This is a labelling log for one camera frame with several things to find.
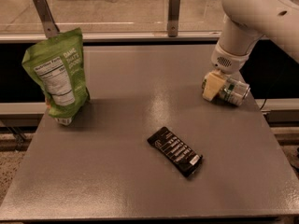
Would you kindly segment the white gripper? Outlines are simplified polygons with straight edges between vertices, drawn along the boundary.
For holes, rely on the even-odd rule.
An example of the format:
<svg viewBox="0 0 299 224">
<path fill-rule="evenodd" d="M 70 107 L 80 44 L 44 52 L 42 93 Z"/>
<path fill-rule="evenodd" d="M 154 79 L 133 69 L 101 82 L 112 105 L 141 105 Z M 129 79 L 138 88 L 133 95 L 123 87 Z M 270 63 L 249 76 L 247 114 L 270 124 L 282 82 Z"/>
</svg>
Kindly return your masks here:
<svg viewBox="0 0 299 224">
<path fill-rule="evenodd" d="M 249 58 L 249 52 L 244 49 L 240 52 L 236 47 L 233 50 L 225 49 L 218 42 L 211 55 L 211 63 L 220 71 L 211 71 L 205 76 L 203 97 L 212 101 L 226 82 L 226 75 L 238 72 Z"/>
</svg>

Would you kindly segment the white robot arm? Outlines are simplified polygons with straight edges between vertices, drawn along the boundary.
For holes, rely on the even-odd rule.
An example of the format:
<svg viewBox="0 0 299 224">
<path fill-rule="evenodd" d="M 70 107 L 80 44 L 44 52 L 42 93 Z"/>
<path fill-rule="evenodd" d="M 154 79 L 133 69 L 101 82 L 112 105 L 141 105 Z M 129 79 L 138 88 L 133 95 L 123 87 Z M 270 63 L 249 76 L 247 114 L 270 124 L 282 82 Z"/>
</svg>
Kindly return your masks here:
<svg viewBox="0 0 299 224">
<path fill-rule="evenodd" d="M 203 98 L 213 100 L 263 36 L 299 62 L 299 6 L 294 0 L 221 0 L 225 22 L 204 78 Z"/>
</svg>

